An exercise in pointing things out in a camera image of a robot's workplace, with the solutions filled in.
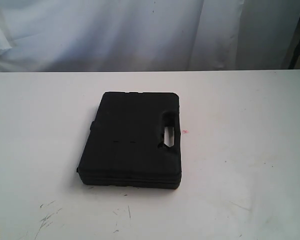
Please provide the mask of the black plastic tool case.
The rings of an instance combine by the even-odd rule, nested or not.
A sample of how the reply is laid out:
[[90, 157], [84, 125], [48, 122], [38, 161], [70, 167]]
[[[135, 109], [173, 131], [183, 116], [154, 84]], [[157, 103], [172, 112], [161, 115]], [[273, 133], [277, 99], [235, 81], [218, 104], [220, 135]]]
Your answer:
[[179, 96], [105, 92], [76, 171], [89, 186], [177, 189], [182, 179]]

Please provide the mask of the white backdrop curtain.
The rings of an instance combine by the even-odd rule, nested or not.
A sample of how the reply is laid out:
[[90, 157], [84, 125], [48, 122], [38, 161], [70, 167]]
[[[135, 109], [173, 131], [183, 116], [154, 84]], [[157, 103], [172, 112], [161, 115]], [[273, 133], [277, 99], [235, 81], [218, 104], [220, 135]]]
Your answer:
[[270, 70], [300, 0], [0, 0], [0, 72]]

